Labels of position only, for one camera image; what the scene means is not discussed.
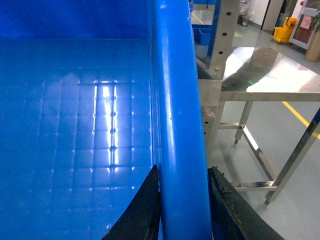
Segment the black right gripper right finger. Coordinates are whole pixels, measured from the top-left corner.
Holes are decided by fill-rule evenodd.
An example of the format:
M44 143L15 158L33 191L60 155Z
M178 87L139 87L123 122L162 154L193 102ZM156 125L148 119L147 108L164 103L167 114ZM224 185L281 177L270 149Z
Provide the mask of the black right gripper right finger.
M282 240L216 168L208 169L211 228L215 240Z

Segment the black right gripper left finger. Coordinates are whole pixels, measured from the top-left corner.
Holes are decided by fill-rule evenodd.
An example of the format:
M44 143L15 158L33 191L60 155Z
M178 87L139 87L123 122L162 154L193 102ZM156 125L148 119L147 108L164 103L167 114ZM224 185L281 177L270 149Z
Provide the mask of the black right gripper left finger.
M154 165L104 240L157 240L161 219L158 166Z

